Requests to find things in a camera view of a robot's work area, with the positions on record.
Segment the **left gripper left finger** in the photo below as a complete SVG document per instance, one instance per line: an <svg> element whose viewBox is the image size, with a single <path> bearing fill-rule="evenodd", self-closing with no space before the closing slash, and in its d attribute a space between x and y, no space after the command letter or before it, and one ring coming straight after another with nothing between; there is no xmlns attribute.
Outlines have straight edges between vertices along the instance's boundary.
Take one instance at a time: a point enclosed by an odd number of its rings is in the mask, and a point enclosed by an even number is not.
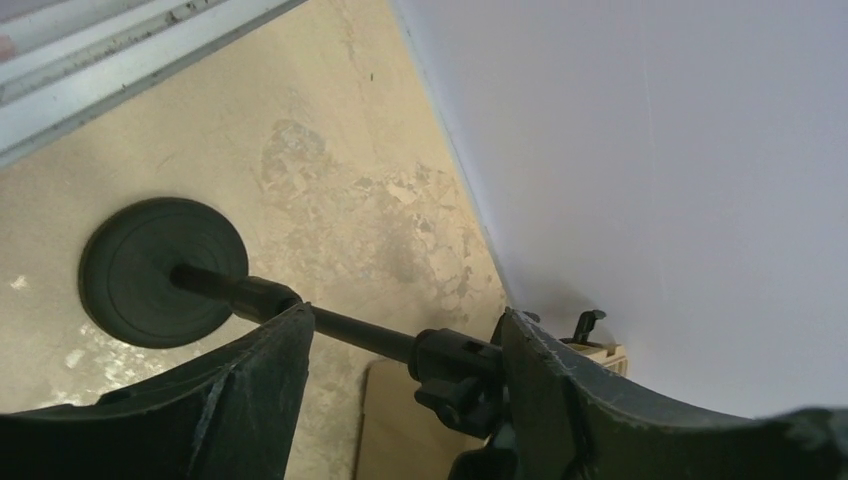
<svg viewBox="0 0 848 480"><path fill-rule="evenodd" d="M5 479L281 479L315 331L307 304L87 406L1 418Z"/></svg>

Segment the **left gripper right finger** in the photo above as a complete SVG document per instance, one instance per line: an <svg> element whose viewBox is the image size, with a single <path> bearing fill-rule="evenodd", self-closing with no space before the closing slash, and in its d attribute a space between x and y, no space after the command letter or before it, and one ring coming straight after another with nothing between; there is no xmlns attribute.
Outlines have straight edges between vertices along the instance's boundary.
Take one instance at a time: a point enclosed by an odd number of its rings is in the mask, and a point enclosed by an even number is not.
<svg viewBox="0 0 848 480"><path fill-rule="evenodd" d="M527 479L843 479L847 412L759 419L672 399L607 369L507 309L506 384Z"/></svg>

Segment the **shock mount stand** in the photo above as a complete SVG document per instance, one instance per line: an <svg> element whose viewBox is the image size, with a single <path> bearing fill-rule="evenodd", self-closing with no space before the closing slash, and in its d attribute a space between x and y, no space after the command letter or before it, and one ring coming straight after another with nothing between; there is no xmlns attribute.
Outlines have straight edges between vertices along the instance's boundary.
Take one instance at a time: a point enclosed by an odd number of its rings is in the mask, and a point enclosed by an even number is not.
<svg viewBox="0 0 848 480"><path fill-rule="evenodd" d="M290 287L249 272L234 225L203 203L158 197L129 205L88 240L81 303L110 336L144 348L196 342L229 318L265 323L299 305ZM500 347L447 328L409 335L324 308L317 332L403 363L415 400L448 428L484 439L508 419Z"/></svg>

